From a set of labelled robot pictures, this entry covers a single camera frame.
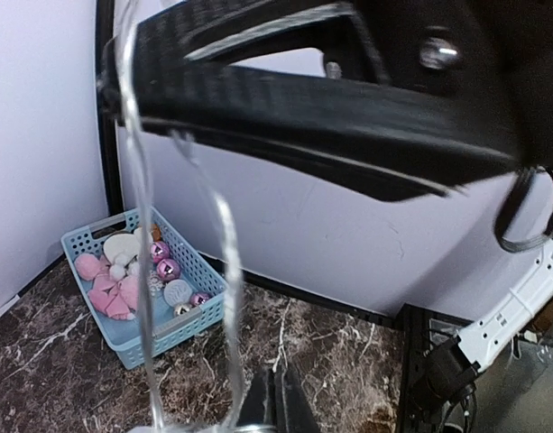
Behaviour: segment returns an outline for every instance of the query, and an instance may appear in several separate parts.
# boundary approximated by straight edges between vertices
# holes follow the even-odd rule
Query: black strap
[[[553,182],[553,170],[545,169]],[[533,168],[522,169],[512,185],[511,192],[504,200],[499,215],[494,222],[494,236],[501,248],[508,253],[521,253],[538,248],[553,239],[553,212],[548,220],[547,228],[540,234],[524,241],[509,241],[504,236],[511,227],[512,222],[519,213],[522,203],[529,195],[529,191],[537,175]]]

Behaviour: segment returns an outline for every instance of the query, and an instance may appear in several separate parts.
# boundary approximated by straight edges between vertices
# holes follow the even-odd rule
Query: dark baseboard
[[[221,260],[207,256],[205,254],[201,255],[217,271],[221,272],[224,269],[224,262],[222,262]],[[244,271],[244,278],[247,282],[262,289],[267,289],[275,293],[280,293],[281,295],[288,296],[290,298],[303,300],[304,302],[318,305],[319,307],[323,307],[325,309],[332,309],[334,311],[350,314],[351,316],[366,320],[382,327],[396,327],[396,321],[393,318],[389,318],[382,314],[373,313],[372,311],[368,311],[365,309],[351,307],[349,305],[343,304],[342,302],[331,300],[329,298],[325,298],[323,296],[292,287],[283,282],[271,280],[270,278],[263,277],[253,272]]]
[[[33,280],[31,280],[30,282],[28,282],[24,287],[23,289],[21,289],[20,291],[18,291],[14,296],[19,296],[20,298],[25,294],[27,293],[28,291],[30,291],[30,289],[35,286],[38,282],[40,282],[40,280],[45,277],[48,273],[50,273],[50,271],[55,268],[56,266],[58,266],[58,264],[60,264],[60,262],[65,258],[65,254],[62,254],[60,257],[58,257],[56,260],[54,260],[53,262],[51,262],[48,266],[45,267],[45,269],[43,271],[41,271],[40,273],[38,273],[35,278]]]

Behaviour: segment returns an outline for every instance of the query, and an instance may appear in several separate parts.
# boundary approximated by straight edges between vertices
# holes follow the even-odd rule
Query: black pole
[[[96,77],[102,72],[102,52],[114,37],[114,0],[97,0],[96,6]],[[104,172],[104,188],[110,215],[124,212],[120,166],[117,156],[115,122],[102,110],[97,98],[97,131]]]

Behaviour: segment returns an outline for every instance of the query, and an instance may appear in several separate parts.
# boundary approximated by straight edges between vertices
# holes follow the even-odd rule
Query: white plastic bracket
[[[458,332],[468,361],[489,368],[499,353],[553,297],[553,240],[546,242],[524,277],[491,311]]]

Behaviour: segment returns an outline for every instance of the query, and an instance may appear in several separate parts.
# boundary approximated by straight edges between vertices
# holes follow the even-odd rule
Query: brown marble surface
[[[246,378],[293,362],[323,433],[395,427],[401,335],[343,313],[245,289]],[[155,359],[168,421],[212,423],[230,405],[221,326]],[[149,424],[142,367],[104,343],[62,262],[0,318],[0,433],[120,432]]]

